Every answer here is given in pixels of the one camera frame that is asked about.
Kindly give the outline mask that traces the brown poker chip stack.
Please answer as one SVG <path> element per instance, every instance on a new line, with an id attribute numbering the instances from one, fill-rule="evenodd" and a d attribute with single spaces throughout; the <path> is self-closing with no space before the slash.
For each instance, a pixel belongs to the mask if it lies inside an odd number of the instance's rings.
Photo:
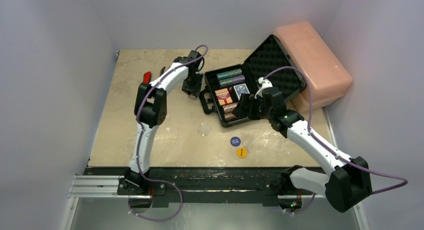
<path id="1" fill-rule="evenodd" d="M 226 122 L 232 122 L 232 121 L 236 120 L 237 117 L 232 113 L 226 113 L 226 114 L 224 114 L 224 119 L 225 119 Z"/>

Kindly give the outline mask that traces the red playing card deck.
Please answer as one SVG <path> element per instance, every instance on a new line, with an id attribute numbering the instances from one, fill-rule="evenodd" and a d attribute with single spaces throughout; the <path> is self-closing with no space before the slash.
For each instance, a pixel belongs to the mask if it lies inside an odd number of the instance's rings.
<path id="1" fill-rule="evenodd" d="M 225 106 L 233 103 L 233 99 L 228 88 L 225 87 L 222 89 L 215 90 L 214 92 L 220 106 Z"/>

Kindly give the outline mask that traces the orange poker chip row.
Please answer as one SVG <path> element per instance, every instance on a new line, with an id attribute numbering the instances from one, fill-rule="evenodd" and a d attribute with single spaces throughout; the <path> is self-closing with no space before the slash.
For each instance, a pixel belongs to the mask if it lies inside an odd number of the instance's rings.
<path id="1" fill-rule="evenodd" d="M 227 105 L 222 106 L 224 114 L 231 113 L 237 107 L 237 105 L 238 105 L 238 103 L 235 102 L 235 103 L 231 103 L 231 104 L 227 104 Z"/>

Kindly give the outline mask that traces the black grey pliers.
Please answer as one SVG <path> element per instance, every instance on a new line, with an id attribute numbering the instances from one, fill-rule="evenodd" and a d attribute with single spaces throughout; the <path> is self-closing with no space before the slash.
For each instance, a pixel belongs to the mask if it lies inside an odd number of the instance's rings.
<path id="1" fill-rule="evenodd" d="M 162 68 L 161 68 L 161 70 L 160 70 L 160 76 L 162 76 L 163 74 L 164 74 L 164 72 L 165 72 L 165 69 L 166 69 L 166 67 L 165 66 L 163 66 Z"/>

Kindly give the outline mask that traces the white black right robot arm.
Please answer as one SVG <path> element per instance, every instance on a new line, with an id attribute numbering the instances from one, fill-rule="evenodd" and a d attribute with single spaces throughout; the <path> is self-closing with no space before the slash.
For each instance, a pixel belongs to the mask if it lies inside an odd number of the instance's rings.
<path id="1" fill-rule="evenodd" d="M 372 194 L 367 161 L 337 149 L 313 130 L 300 113 L 287 109 L 278 87 L 265 88 L 259 97 L 243 93 L 232 113 L 250 120 L 267 120 L 273 130 L 301 147 L 324 171 L 318 173 L 295 165 L 281 174 L 282 191 L 292 194 L 307 190 L 324 196 L 341 213 Z"/>

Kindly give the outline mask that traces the clear round dealer button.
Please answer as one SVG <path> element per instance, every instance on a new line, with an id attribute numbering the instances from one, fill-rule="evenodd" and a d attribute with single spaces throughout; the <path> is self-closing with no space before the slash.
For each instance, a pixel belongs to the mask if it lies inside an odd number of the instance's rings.
<path id="1" fill-rule="evenodd" d="M 202 124 L 198 127 L 197 132 L 198 132 L 201 136 L 207 136 L 207 135 L 209 135 L 209 134 L 210 134 L 210 132 L 211 132 L 211 127 L 210 127 L 208 124 L 206 124 L 206 123 L 202 123 Z"/>

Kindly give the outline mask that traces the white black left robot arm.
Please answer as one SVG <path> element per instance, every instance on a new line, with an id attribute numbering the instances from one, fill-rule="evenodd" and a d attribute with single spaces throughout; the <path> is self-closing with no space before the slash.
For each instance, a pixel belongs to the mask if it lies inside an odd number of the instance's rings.
<path id="1" fill-rule="evenodd" d="M 177 57 L 157 79 L 142 82 L 137 89 L 134 106 L 137 122 L 137 141 L 129 166 L 124 174 L 123 187 L 129 186 L 138 195 L 149 189 L 148 172 L 155 135 L 167 116 L 167 96 L 179 84 L 191 99 L 200 95 L 204 55 L 191 50 L 188 56 Z"/>

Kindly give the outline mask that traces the yellow big blind button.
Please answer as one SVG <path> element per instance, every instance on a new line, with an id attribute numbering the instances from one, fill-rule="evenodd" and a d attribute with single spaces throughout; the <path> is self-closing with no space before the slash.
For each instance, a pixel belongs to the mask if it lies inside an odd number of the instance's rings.
<path id="1" fill-rule="evenodd" d="M 240 147 L 236 150 L 236 155 L 237 155 L 238 158 L 243 159 L 243 158 L 247 157 L 248 150 L 244 147 Z"/>

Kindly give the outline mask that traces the black foam-lined poker case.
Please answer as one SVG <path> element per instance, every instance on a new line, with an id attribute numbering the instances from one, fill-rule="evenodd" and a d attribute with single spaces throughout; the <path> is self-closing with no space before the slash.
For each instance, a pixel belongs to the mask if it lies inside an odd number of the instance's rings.
<path id="1" fill-rule="evenodd" d="M 236 119 L 226 122 L 223 106 L 220 106 L 215 95 L 215 91 L 228 88 L 233 103 L 238 103 L 234 85 L 220 87 L 217 74 L 241 69 L 245 76 L 245 82 L 250 94 L 254 95 L 258 89 L 258 79 L 266 77 L 274 87 L 279 88 L 287 103 L 293 97 L 306 89 L 306 83 L 301 74 L 296 71 L 295 64 L 283 47 L 282 43 L 275 35 L 269 35 L 245 60 L 242 64 L 236 64 L 205 73 L 205 88 L 200 92 L 200 102 L 203 112 L 206 115 L 217 113 L 220 124 L 225 127 L 232 127 L 249 121 L 248 118 Z"/>

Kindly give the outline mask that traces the purple poker chip row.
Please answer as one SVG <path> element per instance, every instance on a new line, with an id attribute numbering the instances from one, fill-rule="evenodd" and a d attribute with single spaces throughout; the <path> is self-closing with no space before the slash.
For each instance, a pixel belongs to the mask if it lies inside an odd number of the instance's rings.
<path id="1" fill-rule="evenodd" d="M 245 80 L 246 78 L 244 75 L 238 75 L 235 77 L 220 80 L 218 83 L 220 87 L 224 88 L 224 87 L 229 87 L 236 84 L 242 84 L 245 82 Z"/>

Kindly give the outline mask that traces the pink translucent plastic box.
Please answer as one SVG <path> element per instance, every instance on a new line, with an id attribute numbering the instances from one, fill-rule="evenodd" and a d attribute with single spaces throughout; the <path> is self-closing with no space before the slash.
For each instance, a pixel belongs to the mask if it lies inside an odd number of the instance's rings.
<path id="1" fill-rule="evenodd" d="M 291 100 L 299 112 L 328 106 L 347 93 L 352 77 L 308 21 L 279 26 L 273 34 L 308 77 L 307 89 Z"/>

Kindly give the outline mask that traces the black metal base frame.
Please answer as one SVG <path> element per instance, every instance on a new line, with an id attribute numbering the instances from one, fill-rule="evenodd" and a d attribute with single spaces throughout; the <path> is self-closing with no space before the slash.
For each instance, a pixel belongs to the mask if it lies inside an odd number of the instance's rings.
<path id="1" fill-rule="evenodd" d="M 291 167 L 151 167 L 148 187 L 124 187 L 128 167 L 87 167 L 75 177 L 70 196 L 123 198 L 140 208 L 171 203 L 261 204 L 298 210 L 305 189 L 280 189 L 282 173 Z"/>

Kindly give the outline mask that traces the blue playing card deck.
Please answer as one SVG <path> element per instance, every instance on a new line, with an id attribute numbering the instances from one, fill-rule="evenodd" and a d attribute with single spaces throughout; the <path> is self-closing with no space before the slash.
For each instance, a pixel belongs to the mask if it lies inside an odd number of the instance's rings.
<path id="1" fill-rule="evenodd" d="M 233 89 L 239 100 L 241 99 L 242 94 L 250 94 L 250 91 L 245 83 L 234 85 Z"/>

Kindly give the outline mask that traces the green poker chip row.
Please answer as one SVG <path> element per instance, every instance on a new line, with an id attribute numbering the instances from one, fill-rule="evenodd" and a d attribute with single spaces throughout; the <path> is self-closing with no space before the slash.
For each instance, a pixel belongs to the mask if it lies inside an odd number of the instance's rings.
<path id="1" fill-rule="evenodd" d="M 238 68 L 238 69 L 233 69 L 233 70 L 229 70 L 229 71 L 225 71 L 225 72 L 220 72 L 216 75 L 217 80 L 218 81 L 222 81 L 222 80 L 226 80 L 226 79 L 230 79 L 230 78 L 234 78 L 237 76 L 242 75 L 243 71 Z"/>

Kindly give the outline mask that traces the blue small blind button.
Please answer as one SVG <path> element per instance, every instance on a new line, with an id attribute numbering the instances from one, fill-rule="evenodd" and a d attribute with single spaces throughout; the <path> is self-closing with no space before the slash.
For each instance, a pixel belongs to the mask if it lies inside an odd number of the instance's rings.
<path id="1" fill-rule="evenodd" d="M 239 138 L 239 137 L 237 137 L 237 136 L 233 136 L 231 139 L 230 139 L 230 144 L 233 146 L 233 147 L 238 147 L 238 146 L 240 146 L 241 145 L 241 139 Z"/>

